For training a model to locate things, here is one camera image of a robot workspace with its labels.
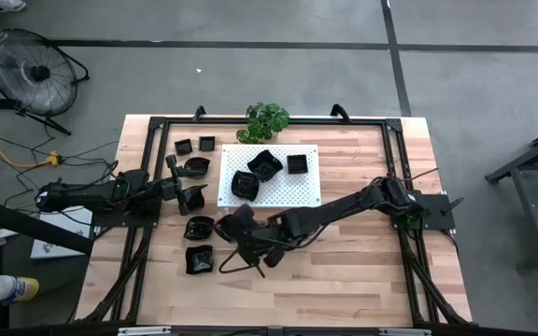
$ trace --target wooden table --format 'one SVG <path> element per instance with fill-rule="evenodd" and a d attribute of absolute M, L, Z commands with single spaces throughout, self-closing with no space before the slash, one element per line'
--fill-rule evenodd
<path fill-rule="evenodd" d="M 117 172 L 140 166 L 149 115 L 128 115 L 123 125 Z M 412 175 L 436 166 L 427 122 L 402 118 Z M 206 206 L 195 215 L 214 219 L 224 214 L 217 207 L 221 144 L 236 143 L 237 125 L 173 125 L 166 155 L 174 153 L 174 142 L 192 139 L 191 155 L 178 157 L 178 164 L 194 156 L 211 160 L 203 180 L 182 179 L 185 186 L 208 184 L 203 190 Z M 198 151 L 198 137 L 216 136 L 214 152 Z M 157 153 L 159 135 L 153 145 L 149 171 Z M 319 145 L 321 197 L 324 203 L 360 190 L 375 176 L 384 175 L 385 154 L 381 132 L 371 126 L 290 126 L 279 135 L 279 144 Z M 392 141 L 396 158 L 398 148 Z M 163 177 L 169 176 L 166 167 Z M 425 193 L 441 190 L 435 172 L 415 180 Z M 256 209 L 257 219 L 276 210 Z M 138 324 L 215 326 L 321 326 L 375 327 L 410 326 L 408 299 L 399 241 L 389 218 L 366 211 L 333 223 L 311 246 L 286 254 L 274 269 L 264 267 L 266 278 L 255 270 L 219 274 L 217 271 L 234 246 L 213 234 L 202 243 L 182 238 L 191 216 L 182 217 L 176 201 L 163 205 L 159 227 L 153 231 Z M 77 318 L 90 313 L 118 277 L 126 230 L 116 228 L 99 239 L 92 251 Z M 425 231 L 425 245 L 432 279 L 459 314 L 471 319 L 458 256 L 454 245 L 438 231 Z M 188 246 L 214 246 L 215 270 L 185 274 L 184 252 Z M 244 266 L 238 257 L 228 268 Z M 427 316 L 420 282 L 418 296 Z M 132 284 L 127 287 L 123 312 L 128 309 Z"/>

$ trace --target fan grille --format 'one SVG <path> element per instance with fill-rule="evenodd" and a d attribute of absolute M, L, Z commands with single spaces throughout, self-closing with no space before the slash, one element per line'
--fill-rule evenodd
<path fill-rule="evenodd" d="M 20 111 L 58 116 L 76 101 L 76 72 L 45 37 L 6 29 L 0 32 L 0 92 Z"/>

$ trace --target person's foot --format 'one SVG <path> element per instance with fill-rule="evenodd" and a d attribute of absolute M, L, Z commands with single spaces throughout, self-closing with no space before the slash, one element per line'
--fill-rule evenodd
<path fill-rule="evenodd" d="M 25 8 L 26 3 L 22 0 L 0 0 L 0 13 L 21 11 Z"/>

